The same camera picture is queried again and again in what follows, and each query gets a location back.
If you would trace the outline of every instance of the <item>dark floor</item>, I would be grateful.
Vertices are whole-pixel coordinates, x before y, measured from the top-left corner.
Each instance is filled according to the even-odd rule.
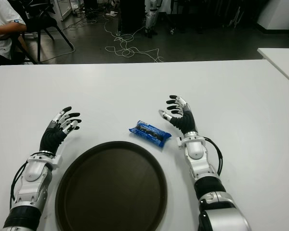
[[[81,18],[68,16],[64,22],[59,22],[61,29],[66,28]],[[120,50],[119,41],[104,30],[107,20],[102,15],[97,18],[96,24],[88,24],[77,30],[64,30],[64,34],[74,44],[76,51],[64,55],[45,64],[102,64],[102,63],[147,63],[153,59],[145,54],[135,54],[131,58],[119,57],[107,52],[106,46],[115,46]],[[106,28],[113,34],[117,31],[118,19],[114,18],[106,23]],[[140,51],[149,51],[159,48],[159,55],[165,62],[184,61],[212,61],[212,60],[243,60],[261,59],[259,47],[289,48],[287,35],[266,35],[259,30],[248,28],[213,28],[198,34],[193,28],[187,28],[185,33],[176,31],[169,33],[170,27],[166,21],[160,20],[157,24],[157,36],[149,39],[144,36],[144,30],[135,35],[135,40],[127,47],[137,47]],[[47,34],[41,37],[41,60],[46,60],[62,53],[71,51],[58,32],[51,33],[54,42]],[[37,57],[37,40],[26,39],[29,50],[34,58]],[[149,53],[154,58],[157,51]]]

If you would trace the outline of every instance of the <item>chair leg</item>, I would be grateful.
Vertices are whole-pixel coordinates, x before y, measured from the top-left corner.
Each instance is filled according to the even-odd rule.
[[[52,35],[48,32],[48,30],[47,29],[44,29],[44,30],[45,30],[46,34],[48,34],[48,36],[54,41]]]
[[[33,64],[37,64],[37,62],[35,62],[34,59],[31,57],[31,55],[23,48],[23,46],[21,45],[18,39],[14,39],[13,42]]]
[[[58,31],[59,33],[61,34],[61,36],[64,38],[64,40],[68,43],[68,45],[70,46],[70,48],[74,49],[73,45],[70,43],[70,41],[65,37],[65,35],[62,33],[62,31],[60,30],[60,28],[55,25],[54,26]]]
[[[40,61],[40,30],[38,31],[38,61]]]

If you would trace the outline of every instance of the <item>white table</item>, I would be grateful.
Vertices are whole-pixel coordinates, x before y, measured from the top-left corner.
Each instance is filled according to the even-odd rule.
[[[38,230],[57,230],[54,199],[64,171],[107,141],[134,142],[160,162],[168,204],[159,230],[196,230],[197,198],[175,141],[181,134],[158,114],[170,94],[190,103],[200,134],[221,149],[221,179],[252,230],[289,230],[289,81],[266,60],[0,67],[0,228],[17,169],[38,150],[50,119],[71,105],[83,122],[58,150],[64,159]],[[128,131],[139,119],[173,135],[162,151]]]
[[[258,52],[289,79],[289,49],[259,48]]]

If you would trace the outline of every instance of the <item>robot forearm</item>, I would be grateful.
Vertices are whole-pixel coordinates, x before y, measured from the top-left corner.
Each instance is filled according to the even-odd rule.
[[[3,231],[35,231],[47,200],[52,170],[59,165],[60,155],[39,153],[28,159],[28,166],[21,176],[21,186],[12,203]]]
[[[214,167],[208,162],[205,139],[196,132],[178,140],[184,147],[186,161],[199,200],[198,231],[250,231],[250,227],[236,206],[232,196],[226,192]]]

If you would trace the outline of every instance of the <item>person's arm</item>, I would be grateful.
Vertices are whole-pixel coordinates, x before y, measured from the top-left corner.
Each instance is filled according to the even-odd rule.
[[[6,25],[0,26],[0,35],[6,35],[13,32],[26,31],[27,27],[24,24],[11,22]]]

